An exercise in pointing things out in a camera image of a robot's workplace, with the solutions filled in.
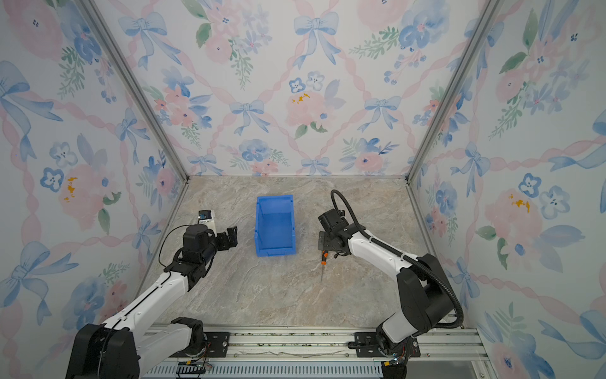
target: black bracket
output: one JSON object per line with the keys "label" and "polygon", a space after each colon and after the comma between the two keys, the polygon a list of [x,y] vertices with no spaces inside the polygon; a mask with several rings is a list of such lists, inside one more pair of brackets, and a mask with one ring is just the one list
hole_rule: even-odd
{"label": "black bracket", "polygon": [[[376,339],[376,332],[356,332],[353,334],[354,342],[350,342],[348,346],[350,349],[356,349],[356,355],[358,358],[384,358],[385,355],[379,351],[379,343]],[[419,350],[419,344],[415,346],[417,342],[416,338],[413,338],[413,353],[411,357],[420,357],[421,351]]]}
{"label": "black bracket", "polygon": [[[229,332],[204,332],[210,347],[206,352],[209,358],[225,358],[229,347]],[[171,355],[172,358],[189,358],[185,353],[179,351]]]}

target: blue bow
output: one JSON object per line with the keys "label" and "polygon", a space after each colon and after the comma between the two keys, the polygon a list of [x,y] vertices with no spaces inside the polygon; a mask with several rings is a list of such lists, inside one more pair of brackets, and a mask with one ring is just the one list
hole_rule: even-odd
{"label": "blue bow", "polygon": [[251,117],[253,118],[253,120],[257,123],[257,125],[261,129],[263,129],[267,133],[269,133],[269,130],[267,130],[266,126],[268,126],[270,123],[267,121],[263,121],[262,119],[258,118],[254,114],[254,113],[258,113],[258,114],[262,115],[263,113],[265,113],[264,105],[261,100],[255,100],[251,103],[245,103],[245,104],[242,104],[241,102],[234,102],[234,103],[230,104],[229,109],[231,110],[231,112],[234,115],[239,115],[241,113],[242,116],[244,117],[244,125],[240,126],[236,130],[234,130],[233,131],[234,134],[242,135],[242,131],[244,130],[244,128],[250,125]]}
{"label": "blue bow", "polygon": [[131,127],[136,123],[137,119],[132,109],[126,108],[126,111],[124,112],[124,119],[116,126],[115,130],[116,136],[118,139],[120,139],[120,141],[123,141],[128,135],[130,142],[133,144],[133,164],[139,163],[139,157],[137,156],[137,139],[135,138],[135,134],[143,139],[150,139],[149,136],[145,134],[147,128],[137,129]]}
{"label": "blue bow", "polygon": [[[593,123],[593,131],[597,134],[606,136],[606,110],[604,110]],[[584,169],[593,169],[606,163],[606,144],[601,145],[588,156],[576,161],[569,156],[557,156],[551,158],[549,162],[553,163],[550,171],[562,169],[574,164],[583,167]],[[600,197],[600,213],[606,212],[606,181],[602,185],[602,193]]]}
{"label": "blue bow", "polygon": [[155,33],[161,36],[167,34],[166,24],[164,24],[164,19],[159,13],[151,12],[147,18],[139,18],[137,20],[130,17],[121,17],[118,20],[118,24],[120,24],[120,27],[127,36],[134,37],[138,33],[141,33],[141,40],[145,47],[145,55],[139,59],[139,62],[137,63],[138,67],[143,67],[147,70],[147,58],[153,55],[152,40],[170,59],[181,64],[179,58],[175,56],[175,54],[181,53],[181,50],[165,44],[160,41],[156,35],[152,34]]}
{"label": "blue bow", "polygon": [[205,156],[190,155],[187,157],[187,160],[190,163],[200,165],[200,172],[197,173],[196,175],[202,175],[203,173],[206,172],[207,169],[211,170],[212,172],[214,172],[215,174],[217,174],[219,176],[223,175],[222,174],[223,170],[218,169],[217,167],[212,165],[212,164],[217,163],[217,158],[213,154],[206,154]]}
{"label": "blue bow", "polygon": [[[314,32],[314,30],[334,36],[337,32],[338,26],[339,15],[337,15],[335,12],[328,12],[323,18],[311,19],[308,16],[299,16],[295,18],[295,33],[297,33],[299,36],[309,33],[309,42],[307,44],[307,53],[295,59],[293,67],[299,66],[300,70],[305,58],[308,55],[312,55],[316,51],[317,41],[316,32]],[[318,33],[318,39],[320,40],[320,45],[324,50],[324,54],[326,54],[328,59],[333,64],[336,64],[334,54],[340,53],[341,50],[328,43],[326,37],[322,33]]]}
{"label": "blue bow", "polygon": [[148,236],[161,232],[161,230],[158,229],[158,223],[155,223],[151,228],[149,228],[151,224],[152,222],[150,221],[150,218],[147,216],[147,214],[143,213],[143,216],[141,216],[141,227],[135,235],[135,238],[133,239],[132,243],[132,246],[135,249],[138,249],[139,246],[141,246],[141,242],[147,245],[147,261],[150,261],[152,258],[152,253],[150,252],[150,246],[152,245],[152,242],[150,241],[150,238]]}
{"label": "blue bow", "polygon": [[456,260],[456,266],[458,267],[461,273],[459,275],[456,275],[455,277],[448,270],[444,269],[444,271],[446,273],[446,276],[452,278],[452,280],[456,284],[461,284],[463,281],[465,281],[465,283],[463,283],[463,285],[461,286],[461,294],[459,295],[459,301],[461,302],[461,305],[469,309],[469,304],[467,302],[467,294],[469,294],[470,298],[476,298],[480,296],[480,287],[478,287],[478,284],[471,279],[471,276],[467,272],[467,265],[465,264],[463,258],[459,257],[459,259]]}
{"label": "blue bow", "polygon": [[30,124],[30,119],[27,118],[21,108],[6,100],[5,96],[8,96],[12,101],[16,102],[23,108],[31,110],[37,115],[41,115],[44,118],[55,121],[63,121],[61,117],[50,112],[54,105],[52,101],[30,101],[16,95],[12,95],[12,93],[27,92],[29,90],[30,84],[25,80],[23,74],[14,64],[8,61],[0,62],[0,104],[4,110],[6,110],[6,112],[15,120],[21,130],[23,130],[23,138],[21,138],[21,143],[19,144],[19,152],[23,162],[25,162],[28,155],[36,159],[36,154],[32,149],[32,144],[27,137],[28,133],[32,129],[32,125]]}
{"label": "blue bow", "polygon": [[316,169],[320,171],[320,175],[326,176],[330,175],[330,171],[323,169],[323,167],[328,167],[330,163],[330,159],[325,156],[320,159],[302,159],[301,165],[303,167],[309,167],[309,175],[313,175],[316,173]]}
{"label": "blue bow", "polygon": [[42,279],[26,278],[26,276],[65,272],[76,267],[78,263],[68,263],[72,256],[72,253],[69,253],[57,262],[37,269],[36,266],[44,262],[49,255],[50,251],[40,242],[34,241],[25,245],[21,250],[20,264],[15,267],[13,273],[10,274],[10,278],[0,281],[0,307],[8,307],[13,304],[19,295],[21,285],[23,285],[26,289],[40,296],[41,301],[36,314],[38,325],[42,324],[42,319],[45,316],[52,315],[46,301],[44,301],[48,293],[48,285]]}
{"label": "blue bow", "polygon": [[455,173],[469,173],[469,180],[467,181],[467,196],[469,197],[469,191],[476,191],[476,169],[478,170],[478,175],[482,176],[490,170],[490,159],[484,158],[478,153],[478,147],[475,143],[469,142],[467,147],[465,148],[465,155],[467,155],[470,159],[467,161],[467,164],[463,166],[462,169],[458,167],[451,167],[450,175],[454,175]]}
{"label": "blue bow", "polygon": [[387,126],[389,126],[389,129],[393,129],[393,122],[396,122],[397,119],[394,118],[393,116],[391,116],[389,113],[387,113],[387,111],[385,110],[386,108],[389,110],[396,110],[398,109],[398,107],[400,106],[400,96],[392,96],[391,98],[387,99],[387,100],[378,100],[378,99],[369,99],[366,100],[366,102],[364,102],[364,109],[366,110],[375,110],[375,114],[373,114],[373,118],[372,120],[370,120],[370,122],[367,122],[366,124],[363,124],[362,126],[360,126],[358,128],[358,130],[361,131],[365,131],[366,128],[372,124],[373,122],[376,122],[379,119],[379,116],[381,115],[381,109],[383,108],[383,118],[385,119],[385,123],[387,124]]}

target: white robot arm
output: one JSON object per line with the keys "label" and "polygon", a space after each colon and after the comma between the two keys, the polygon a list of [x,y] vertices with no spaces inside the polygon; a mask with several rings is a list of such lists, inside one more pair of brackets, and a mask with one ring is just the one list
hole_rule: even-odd
{"label": "white robot arm", "polygon": [[202,321],[180,317],[144,338],[149,327],[210,270],[217,251],[238,244],[238,228],[216,233],[209,210],[188,226],[183,247],[152,286],[101,325],[76,334],[66,379],[137,379],[175,352],[199,357],[207,348]]}
{"label": "white robot arm", "polygon": [[[358,223],[341,192],[332,190],[330,195],[334,209],[318,217],[324,228],[320,232],[318,249],[336,252],[335,258],[354,255],[365,259],[398,284],[400,309],[376,329],[378,347],[383,355],[400,356],[409,337],[417,337],[433,327],[453,329],[462,325],[461,304],[433,255],[419,257],[376,238]],[[345,203],[353,224],[345,219],[345,211],[338,209],[335,195]],[[440,323],[453,309],[457,320]]]}

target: green leaf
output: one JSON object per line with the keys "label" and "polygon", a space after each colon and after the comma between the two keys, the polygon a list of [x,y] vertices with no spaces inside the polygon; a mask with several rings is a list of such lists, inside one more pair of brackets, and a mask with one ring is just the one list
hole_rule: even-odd
{"label": "green leaf", "polygon": [[509,70],[515,69],[517,66],[519,66],[522,63],[522,61],[524,61],[524,58],[526,58],[527,56],[528,55],[524,52],[519,52],[519,53],[513,55],[512,57],[510,57],[507,60],[507,62],[505,62],[503,67],[501,67],[501,71],[499,73],[502,74]]}
{"label": "green leaf", "polygon": [[490,225],[482,226],[476,231],[476,234],[487,241],[492,241],[496,237],[496,231]]}
{"label": "green leaf", "polygon": [[105,234],[110,234],[110,214],[105,210],[105,208],[101,208],[99,214],[97,215],[99,218],[99,225],[101,225],[101,229],[105,232]]}
{"label": "green leaf", "polygon": [[502,320],[503,320],[503,322],[504,322],[505,324],[507,324],[508,326],[509,326],[509,325],[511,325],[511,324],[509,323],[509,321],[507,320],[507,317],[506,317],[506,316],[505,316],[505,315],[504,315],[502,312],[499,312],[499,311],[497,310],[497,311],[496,311],[496,315],[497,315],[497,316],[499,316],[499,318],[500,318],[500,319],[502,319]]}
{"label": "green leaf", "polygon": [[202,4],[200,4],[198,1],[181,0],[181,2],[187,8],[189,13],[191,13],[192,16],[208,20],[208,17],[206,16],[206,12],[204,11],[204,8],[202,8]]}
{"label": "green leaf", "polygon": [[118,200],[120,200],[121,195],[122,195],[122,192],[118,192],[118,193],[112,192],[113,200],[110,200],[109,197],[105,196],[105,197],[103,197],[103,204],[105,204],[106,206],[116,204],[118,202]]}
{"label": "green leaf", "polygon": [[524,34],[522,35],[522,43],[526,46],[526,49],[530,50],[530,46],[534,42],[536,32],[539,30],[539,20],[536,17],[534,9],[530,10],[528,15],[528,21],[526,21],[526,28],[524,28]]}
{"label": "green leaf", "polygon": [[300,136],[302,136],[303,134],[307,133],[307,125],[299,125],[299,127],[297,128],[297,131],[295,132],[295,139],[299,138]]}
{"label": "green leaf", "polygon": [[202,47],[210,38],[212,32],[210,31],[210,24],[202,24],[198,31],[196,32],[196,42],[198,43],[198,47]]}
{"label": "green leaf", "polygon": [[508,254],[501,254],[501,250],[506,245],[507,245],[507,241],[505,240],[505,238],[499,238],[499,241],[497,241],[497,243],[496,243],[496,254],[497,254],[497,257],[499,257],[499,262],[501,262],[501,265],[505,268],[505,270],[507,270]]}

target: black cable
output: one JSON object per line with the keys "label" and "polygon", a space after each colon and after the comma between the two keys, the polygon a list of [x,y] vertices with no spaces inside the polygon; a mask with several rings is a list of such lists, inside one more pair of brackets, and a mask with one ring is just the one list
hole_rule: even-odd
{"label": "black cable", "polygon": [[368,233],[366,233],[366,231],[364,231],[363,228],[360,226],[360,223],[358,222],[356,215],[353,213],[353,210],[351,209],[349,202],[345,199],[345,196],[343,196],[343,194],[341,192],[333,189],[332,191],[330,191],[330,199],[333,201],[333,206],[335,207],[336,210],[339,210],[339,208],[337,207],[337,203],[335,201],[335,195],[337,195],[338,197],[341,198],[341,200],[343,200],[343,203],[345,203],[345,207],[347,208],[347,211],[349,212],[349,214],[353,220],[353,223],[356,225],[356,227],[358,228],[358,230],[360,231],[360,233],[363,236],[368,238],[368,240],[371,243],[376,243],[377,245],[381,246],[383,249],[397,255],[398,257],[401,257],[406,262],[410,263],[416,269],[421,271],[428,279],[431,279],[434,283],[436,283],[446,293],[446,296],[448,296],[450,301],[453,303],[454,313],[456,314],[456,320],[451,323],[437,323],[435,325],[435,327],[440,327],[443,329],[455,329],[455,328],[463,325],[463,308],[461,307],[459,300],[456,298],[455,293],[450,289],[450,287],[448,285],[446,285],[446,283],[444,283],[435,273],[433,273],[430,269],[425,267],[419,261],[416,261],[416,260],[410,258],[408,255],[402,253],[401,251],[394,249],[393,247],[389,246],[388,244],[384,243],[383,241],[379,241],[376,238],[371,237]]}
{"label": "black cable", "polygon": [[196,224],[179,225],[178,227],[176,227],[173,230],[171,230],[170,232],[168,232],[168,234],[166,234],[166,237],[164,237],[164,241],[162,241],[162,245],[160,245],[160,251],[158,252],[158,263],[161,264],[162,266],[164,266],[164,268],[166,268],[166,265],[160,261],[160,255],[162,255],[162,248],[164,247],[164,243],[166,242],[166,239],[168,238],[168,236],[175,230],[179,229],[180,227],[194,226],[194,225],[196,225]]}

